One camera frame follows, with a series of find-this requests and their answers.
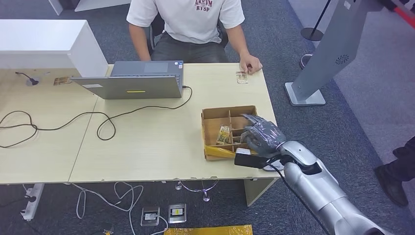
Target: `plastic bag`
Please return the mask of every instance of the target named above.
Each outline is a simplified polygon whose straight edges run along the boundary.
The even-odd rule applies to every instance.
[[[273,154],[277,148],[286,141],[283,132],[272,122],[259,116],[243,114],[251,122],[244,128],[241,141],[248,143],[249,147],[255,150],[260,156]]]

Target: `floor socket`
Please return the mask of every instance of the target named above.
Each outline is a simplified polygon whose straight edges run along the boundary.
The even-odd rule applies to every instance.
[[[157,226],[159,224],[160,207],[143,207],[141,226]]]
[[[186,221],[186,204],[174,204],[169,206],[169,224],[185,223]]]

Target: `robotic arm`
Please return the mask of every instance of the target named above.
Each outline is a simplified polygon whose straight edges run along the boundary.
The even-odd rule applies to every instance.
[[[252,125],[245,128],[242,139],[260,156],[267,157],[237,154],[236,165],[262,168],[280,160],[285,181],[331,235],[392,235],[365,217],[347,199],[337,180],[306,147],[297,141],[285,141],[285,136],[273,123],[260,117],[244,116]],[[256,159],[254,166],[244,161],[248,158],[251,163]]]

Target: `man's left hand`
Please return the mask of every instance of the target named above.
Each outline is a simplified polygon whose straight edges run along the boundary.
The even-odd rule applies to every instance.
[[[259,59],[255,56],[250,55],[248,52],[242,53],[240,57],[241,68],[244,70],[245,73],[252,75],[255,72],[258,72],[262,69],[262,64],[259,61]]]

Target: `gray carpet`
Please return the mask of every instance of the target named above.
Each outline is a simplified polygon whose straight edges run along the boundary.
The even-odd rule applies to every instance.
[[[314,25],[324,0],[289,0],[304,26]],[[337,0],[330,3],[319,29],[325,31]],[[356,60],[335,77],[340,91],[383,163],[392,150],[415,135],[415,29],[383,9],[365,23]],[[403,184],[415,215],[415,180]]]
[[[299,58],[313,50],[313,45],[299,34],[302,25],[291,5],[287,0],[242,0],[242,3],[246,16],[243,26],[249,48],[264,65],[278,125],[288,138],[304,141],[321,158],[351,202],[375,223],[397,235],[413,234],[415,220],[409,210],[393,205],[379,187],[372,169],[382,162],[336,83],[331,81],[321,89],[327,101],[325,106],[294,108],[289,104],[283,84],[296,78],[300,71]],[[7,7],[7,10],[0,9],[0,18],[87,19],[109,63],[137,58],[126,28],[128,6],[78,13],[65,11],[56,17],[46,0],[30,3],[0,0],[0,4]],[[237,61],[230,48],[227,52],[232,61]],[[189,184],[193,187],[200,185],[198,182]],[[160,205],[161,214],[166,216],[167,205],[179,202],[195,206],[188,208],[188,222],[176,225],[178,227],[252,224],[255,235],[323,234],[317,222],[282,181],[277,181],[250,208],[245,205],[242,181],[220,182],[211,191],[212,200],[208,203],[202,201],[200,194],[175,191],[173,182],[142,185],[145,186],[144,194],[133,211],[137,234],[163,229],[163,224],[157,228],[139,226],[142,206]],[[84,186],[115,200],[112,184]],[[128,214],[106,206],[92,195],[88,195],[85,218],[77,219],[75,205],[78,193],[79,190],[72,186],[46,185],[36,218],[30,225],[43,235],[89,235],[99,228],[101,222],[107,221],[115,224],[117,234],[131,234]],[[20,185],[0,186],[0,203],[17,199],[22,194]],[[24,202],[18,202],[0,209],[1,234],[36,234],[19,216],[24,205]]]

